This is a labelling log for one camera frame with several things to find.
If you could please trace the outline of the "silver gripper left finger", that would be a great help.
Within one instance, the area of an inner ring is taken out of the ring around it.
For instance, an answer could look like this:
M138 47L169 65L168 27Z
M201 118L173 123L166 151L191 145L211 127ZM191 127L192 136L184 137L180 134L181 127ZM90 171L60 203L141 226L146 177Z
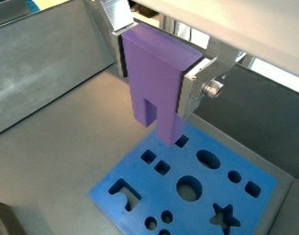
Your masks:
M121 34L134 25L128 0L98 0L98 2L109 29L110 46L118 73L122 77L126 77Z

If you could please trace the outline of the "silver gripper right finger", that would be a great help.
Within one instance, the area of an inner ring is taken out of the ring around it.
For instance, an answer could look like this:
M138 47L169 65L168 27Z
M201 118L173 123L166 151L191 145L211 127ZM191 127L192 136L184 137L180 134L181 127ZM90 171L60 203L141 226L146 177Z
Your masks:
M216 78L236 64L240 51L217 39L209 39L205 55L185 73L177 102L177 115L187 118L199 107L201 99L219 96L223 84Z

